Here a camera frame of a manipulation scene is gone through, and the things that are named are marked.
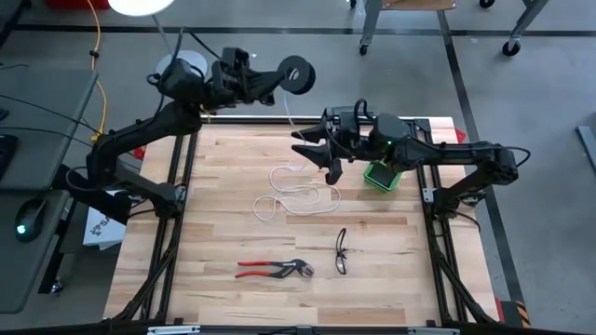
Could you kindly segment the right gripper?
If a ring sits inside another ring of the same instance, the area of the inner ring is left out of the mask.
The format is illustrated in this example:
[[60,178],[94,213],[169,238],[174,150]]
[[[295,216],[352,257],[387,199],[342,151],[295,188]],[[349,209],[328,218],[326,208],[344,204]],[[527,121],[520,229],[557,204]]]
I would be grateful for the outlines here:
[[369,140],[360,134],[362,117],[371,118],[354,107],[327,107],[324,110],[325,123],[294,130],[291,136],[310,143],[326,141],[327,144],[311,146],[293,144],[291,148],[319,168],[332,170],[333,159],[348,161],[373,161]]

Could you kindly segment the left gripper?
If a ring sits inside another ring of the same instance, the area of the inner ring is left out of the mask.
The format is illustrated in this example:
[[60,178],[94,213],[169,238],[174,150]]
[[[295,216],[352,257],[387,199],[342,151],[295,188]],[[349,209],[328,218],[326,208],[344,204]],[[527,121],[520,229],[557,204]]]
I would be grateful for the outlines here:
[[276,104],[275,90],[287,78],[284,71],[260,72],[248,68],[236,70],[224,63],[211,65],[210,107],[234,107],[237,104],[265,106]]

